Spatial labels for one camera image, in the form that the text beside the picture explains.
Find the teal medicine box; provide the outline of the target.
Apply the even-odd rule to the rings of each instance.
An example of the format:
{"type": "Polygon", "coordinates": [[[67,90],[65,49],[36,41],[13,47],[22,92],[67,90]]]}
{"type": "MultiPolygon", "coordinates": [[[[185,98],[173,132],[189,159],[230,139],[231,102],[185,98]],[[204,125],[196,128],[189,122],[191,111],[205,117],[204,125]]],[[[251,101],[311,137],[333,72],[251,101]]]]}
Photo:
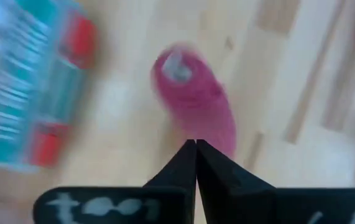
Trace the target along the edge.
{"type": "Polygon", "coordinates": [[[57,161],[95,38],[76,0],[0,0],[0,166],[57,161]]]}

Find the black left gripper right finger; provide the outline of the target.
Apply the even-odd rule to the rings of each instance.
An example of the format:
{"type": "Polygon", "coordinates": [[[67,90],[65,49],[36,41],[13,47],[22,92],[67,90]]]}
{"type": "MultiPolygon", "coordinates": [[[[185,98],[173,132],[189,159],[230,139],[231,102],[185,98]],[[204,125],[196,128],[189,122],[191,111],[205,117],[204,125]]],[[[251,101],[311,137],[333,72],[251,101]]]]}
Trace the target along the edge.
{"type": "Polygon", "coordinates": [[[196,145],[208,224],[355,224],[355,189],[274,187],[206,141],[196,145]]]}

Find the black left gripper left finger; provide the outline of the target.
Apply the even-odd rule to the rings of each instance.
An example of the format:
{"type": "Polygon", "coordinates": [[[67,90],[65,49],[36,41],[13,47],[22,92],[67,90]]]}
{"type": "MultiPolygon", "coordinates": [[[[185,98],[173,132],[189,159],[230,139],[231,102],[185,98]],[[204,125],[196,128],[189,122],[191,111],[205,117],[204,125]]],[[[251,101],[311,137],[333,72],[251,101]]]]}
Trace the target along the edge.
{"type": "Polygon", "coordinates": [[[187,140],[142,187],[57,187],[34,203],[34,224],[193,224],[196,142],[187,140]]]}

